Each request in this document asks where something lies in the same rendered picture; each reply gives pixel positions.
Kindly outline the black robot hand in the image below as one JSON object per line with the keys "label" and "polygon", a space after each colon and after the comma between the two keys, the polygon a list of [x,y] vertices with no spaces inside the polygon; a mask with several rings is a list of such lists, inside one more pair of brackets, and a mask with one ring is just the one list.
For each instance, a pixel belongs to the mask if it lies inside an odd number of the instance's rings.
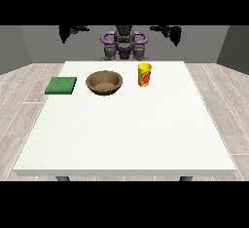
{"label": "black robot hand", "polygon": [[168,25],[159,25],[151,26],[152,31],[160,32],[165,38],[169,38],[170,41],[178,46],[181,40],[182,28],[180,26],[168,26]]}
{"label": "black robot hand", "polygon": [[84,25],[60,25],[58,31],[61,42],[65,43],[71,34],[77,34],[80,31],[89,31],[89,28]]}

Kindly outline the yellow cup with melon print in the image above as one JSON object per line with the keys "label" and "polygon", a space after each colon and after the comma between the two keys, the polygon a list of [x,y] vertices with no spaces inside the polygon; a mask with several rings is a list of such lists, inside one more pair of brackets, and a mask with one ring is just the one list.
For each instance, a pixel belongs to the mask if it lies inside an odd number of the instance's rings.
{"label": "yellow cup with melon print", "polygon": [[148,62],[141,62],[138,64],[138,85],[140,87],[147,87],[150,82],[152,65]]}

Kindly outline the green square pad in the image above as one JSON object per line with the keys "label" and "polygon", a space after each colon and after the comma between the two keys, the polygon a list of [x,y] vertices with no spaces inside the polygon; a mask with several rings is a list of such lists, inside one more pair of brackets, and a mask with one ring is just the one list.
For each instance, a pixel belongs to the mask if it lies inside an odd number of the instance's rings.
{"label": "green square pad", "polygon": [[46,95],[71,95],[73,93],[76,77],[52,77],[45,89]]}

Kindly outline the brown wooden bowl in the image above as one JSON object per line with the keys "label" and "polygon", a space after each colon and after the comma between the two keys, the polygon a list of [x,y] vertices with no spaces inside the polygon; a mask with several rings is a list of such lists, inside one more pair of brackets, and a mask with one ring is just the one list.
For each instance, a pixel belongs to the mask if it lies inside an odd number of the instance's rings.
{"label": "brown wooden bowl", "polygon": [[122,85],[123,77],[109,70],[96,71],[86,79],[87,87],[96,95],[112,95]]}

